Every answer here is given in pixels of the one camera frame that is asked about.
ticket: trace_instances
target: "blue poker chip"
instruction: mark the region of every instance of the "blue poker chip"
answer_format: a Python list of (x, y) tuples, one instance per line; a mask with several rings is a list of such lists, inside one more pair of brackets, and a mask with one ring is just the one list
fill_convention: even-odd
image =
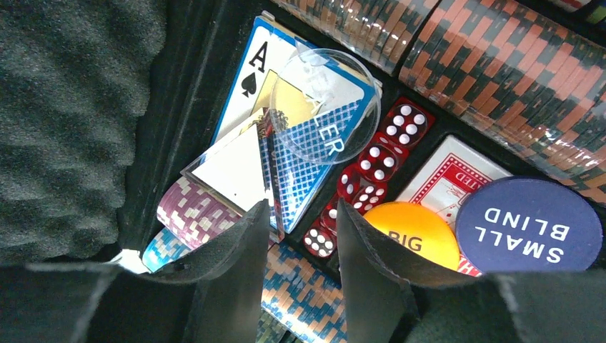
[(564, 186), (499, 179), (472, 194), (457, 216), (457, 240), (482, 273), (582, 271), (602, 248), (593, 208)]
[(154, 273), (166, 264), (187, 255), (190, 251), (191, 249), (187, 245), (165, 227), (151, 240), (141, 261)]

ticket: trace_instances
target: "poker set case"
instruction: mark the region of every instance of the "poker set case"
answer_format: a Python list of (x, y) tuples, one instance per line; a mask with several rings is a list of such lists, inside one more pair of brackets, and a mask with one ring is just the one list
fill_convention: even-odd
[[(583, 32), (586, 26), (566, 19), (553, 6), (526, 5), (535, 9), (545, 5), (541, 12), (605, 43), (603, 37)], [(213, 297), (212, 280), (220, 279), (220, 273), (209, 276), (204, 268), (219, 258), (217, 252), (235, 244), (242, 249), (240, 263), (245, 260), (249, 267), (256, 264), (258, 273), (235, 262), (226, 267), (234, 273), (224, 274), (233, 278), (227, 282), (260, 278), (267, 243), (263, 235), (269, 226), (263, 219), (269, 216), (267, 207), (259, 205), (250, 211), (234, 226), (233, 237), (222, 235), (225, 242), (212, 241), (214, 245), (169, 265), (163, 271), (165, 279), (162, 272), (156, 279), (135, 279), (114, 267), (88, 265), (85, 260), (105, 262), (120, 249), (142, 252), (161, 229), (156, 221), (158, 203), (180, 171), (211, 145), (246, 37), (254, 17), (263, 10), (316, 46), (345, 50), (269, 0), (135, 1), (107, 4), (103, 10), (69, 2), (15, 1), (3, 5), (0, 259), (12, 264), (46, 260), (48, 264), (4, 267), (2, 307), (15, 313), (34, 313), (40, 305), (50, 308), (49, 312), (39, 312), (47, 318), (44, 313), (56, 313), (52, 307), (62, 305), (40, 297), (34, 286), (58, 285), (49, 288), (58, 294), (61, 287), (66, 287), (64, 291), (79, 289), (82, 295), (75, 302), (79, 305), (73, 309), (62, 307), (61, 315), (55, 318), (63, 319), (66, 325), (64, 331), (53, 333), (56, 336), (50, 336), (51, 330), (31, 332), (33, 320), (23, 322), (3, 311), (0, 331), (19, 321), (13, 331), (8, 331), (7, 342), (79, 342), (85, 337), (78, 332), (86, 326), (83, 320), (90, 322), (90, 342), (223, 342), (220, 337), (226, 332), (205, 331), (208, 327), (199, 324), (204, 316), (217, 323), (217, 330), (233, 329), (238, 321), (251, 322), (238, 316), (246, 311), (252, 316), (254, 310), (247, 309), (254, 308), (253, 304), (228, 304), (229, 297)], [(436, 117), (423, 143), (390, 182), (388, 199), (396, 198), (450, 134), (465, 138), (466, 143), (512, 174), (545, 178), (542, 172), (415, 93), (397, 77), (366, 65), (382, 82), (385, 109), (406, 96)], [(359, 304), (347, 307), (351, 342), (462, 342), (470, 337), (473, 342), (550, 341), (545, 332), (562, 341), (571, 332), (570, 339), (584, 337), (586, 342), (598, 342), (601, 329), (582, 319), (604, 321), (604, 312), (595, 307), (605, 287), (605, 276), (599, 270), (605, 266), (603, 255), (595, 262), (597, 271), (548, 276), (543, 283), (540, 280), (546, 276), (532, 274), (501, 275), (475, 283), (459, 281), (440, 271), (432, 274), (431, 266), (414, 264), (414, 254), (405, 255), (410, 265), (426, 271), (425, 275), (416, 275), (404, 270), (401, 261), (386, 259), (389, 252), (392, 256), (406, 254), (406, 249), (388, 239), (360, 234), (364, 228), (354, 211), (339, 211), (339, 231), (348, 232), (342, 248), (351, 259), (339, 263), (336, 254), (330, 259), (310, 254), (301, 240), (335, 193), (343, 168), (337, 166), (332, 171), (326, 186), (285, 241), (334, 280), (343, 276), (345, 297)], [(604, 208), (596, 204), (594, 208), (603, 223)], [(257, 239), (249, 239), (244, 245), (238, 234), (256, 235)], [(374, 249), (381, 247), (384, 254), (377, 260), (364, 250), (360, 240), (371, 242)], [(69, 265), (64, 262), (83, 263), (83, 267), (66, 267)], [(83, 281), (77, 286), (64, 284), (66, 278), (61, 273), (70, 275), (67, 279)], [(432, 277), (452, 277), (454, 281), (437, 287)], [(168, 299), (154, 298), (156, 292), (168, 294)], [(252, 299), (261, 291), (250, 288), (247, 292)], [(141, 293), (149, 298), (138, 298)], [(91, 294), (104, 295), (99, 301)], [(401, 301), (385, 304), (382, 294)], [(23, 298), (32, 299), (34, 308), (23, 307)], [(551, 307), (554, 298), (561, 308)], [(94, 307), (95, 302), (99, 307), (93, 314), (88, 307)], [(387, 307), (371, 315), (377, 310), (372, 307), (376, 304)], [(123, 317), (115, 315), (120, 307), (124, 308)], [(566, 313), (571, 309), (574, 314)], [(577, 331), (564, 331), (553, 317), (543, 319), (536, 312), (531, 315), (532, 311), (554, 311), (558, 320), (567, 322), (575, 318), (579, 322), (569, 323)], [(141, 315), (147, 312), (157, 312), (157, 317)], [(459, 317), (460, 312), (469, 314), (469, 318)], [(128, 324), (121, 323), (121, 318)], [(55, 324), (49, 322), (47, 327)], [(126, 331), (115, 331), (120, 324)], [(212, 341), (205, 334), (218, 340)], [(225, 342), (238, 342), (231, 339)]]

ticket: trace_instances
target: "orange poker chip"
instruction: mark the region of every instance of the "orange poker chip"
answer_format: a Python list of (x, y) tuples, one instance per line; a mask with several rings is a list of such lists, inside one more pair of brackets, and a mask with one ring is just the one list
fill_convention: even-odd
[(452, 230), (433, 211), (408, 202), (388, 202), (364, 218), (402, 246), (443, 267), (457, 270), (460, 252)]

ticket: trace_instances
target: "red die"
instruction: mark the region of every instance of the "red die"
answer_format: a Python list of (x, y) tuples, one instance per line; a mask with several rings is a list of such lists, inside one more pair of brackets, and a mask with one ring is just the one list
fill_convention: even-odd
[(330, 257), (337, 247), (337, 238), (316, 221), (303, 237), (303, 244), (314, 256), (326, 258)]
[(390, 144), (385, 135), (379, 132), (359, 155), (358, 167), (365, 179), (371, 182), (387, 182), (407, 157), (407, 150)]
[(387, 195), (387, 184), (377, 183), (372, 186), (367, 186), (360, 190), (356, 195), (352, 206), (362, 215), (368, 212), (371, 208), (380, 205)]
[(333, 234), (337, 233), (337, 205), (339, 203), (339, 195), (335, 194), (330, 202), (320, 214), (320, 224), (330, 230)]
[(337, 182), (337, 194), (344, 198), (346, 202), (352, 202), (361, 187), (360, 172), (356, 164), (350, 164), (341, 173)]
[(427, 116), (410, 104), (394, 107), (389, 111), (379, 131), (395, 144), (410, 148), (423, 137), (429, 127)]

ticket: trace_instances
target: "gray foam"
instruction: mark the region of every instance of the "gray foam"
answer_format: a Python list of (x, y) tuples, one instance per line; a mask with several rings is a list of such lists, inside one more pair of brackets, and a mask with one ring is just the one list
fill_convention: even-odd
[(0, 5), (0, 263), (117, 240), (163, 1)]

